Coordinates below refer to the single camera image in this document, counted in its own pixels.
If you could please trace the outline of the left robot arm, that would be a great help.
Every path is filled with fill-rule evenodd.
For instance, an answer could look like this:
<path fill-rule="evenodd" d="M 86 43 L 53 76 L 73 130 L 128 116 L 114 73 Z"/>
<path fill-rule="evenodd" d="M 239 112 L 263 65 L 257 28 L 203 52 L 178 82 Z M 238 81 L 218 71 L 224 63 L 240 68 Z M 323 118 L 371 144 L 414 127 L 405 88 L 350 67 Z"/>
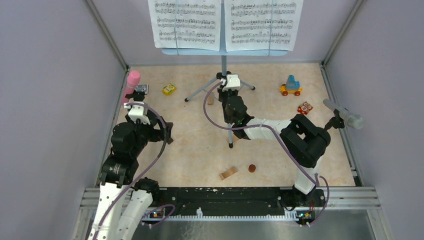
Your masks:
<path fill-rule="evenodd" d="M 147 177 L 133 182 L 139 167 L 138 156 L 149 142 L 171 144 L 174 124 L 147 114 L 140 119 L 118 123 L 112 130 L 110 153 L 102 165 L 98 206 L 89 240 L 132 239 L 147 208 L 159 193 L 157 181 Z"/>

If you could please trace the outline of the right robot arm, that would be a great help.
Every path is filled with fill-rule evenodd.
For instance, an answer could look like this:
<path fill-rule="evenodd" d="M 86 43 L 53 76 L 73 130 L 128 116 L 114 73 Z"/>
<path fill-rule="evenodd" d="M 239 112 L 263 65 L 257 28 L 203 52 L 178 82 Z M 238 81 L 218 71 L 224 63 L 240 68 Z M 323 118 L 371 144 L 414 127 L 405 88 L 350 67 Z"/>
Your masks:
<path fill-rule="evenodd" d="M 248 115 L 240 96 L 220 96 L 225 122 L 234 135 L 244 140 L 282 140 L 298 172 L 290 193 L 283 196 L 285 206 L 297 207 L 312 200 L 318 180 L 318 169 L 331 142 L 328 131 L 315 126 L 305 115 L 292 119 L 266 120 Z"/>

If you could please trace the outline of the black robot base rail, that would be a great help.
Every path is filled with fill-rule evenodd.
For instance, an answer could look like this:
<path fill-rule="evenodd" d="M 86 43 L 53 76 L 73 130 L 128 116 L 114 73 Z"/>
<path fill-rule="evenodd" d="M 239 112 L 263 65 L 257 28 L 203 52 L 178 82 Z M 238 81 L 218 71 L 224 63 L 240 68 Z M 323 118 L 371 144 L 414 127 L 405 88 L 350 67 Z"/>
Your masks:
<path fill-rule="evenodd" d="M 161 188 L 151 207 L 174 205 L 173 216 L 282 216 L 288 210 L 323 207 L 325 194 L 314 189 L 308 195 L 291 187 L 168 187 Z"/>

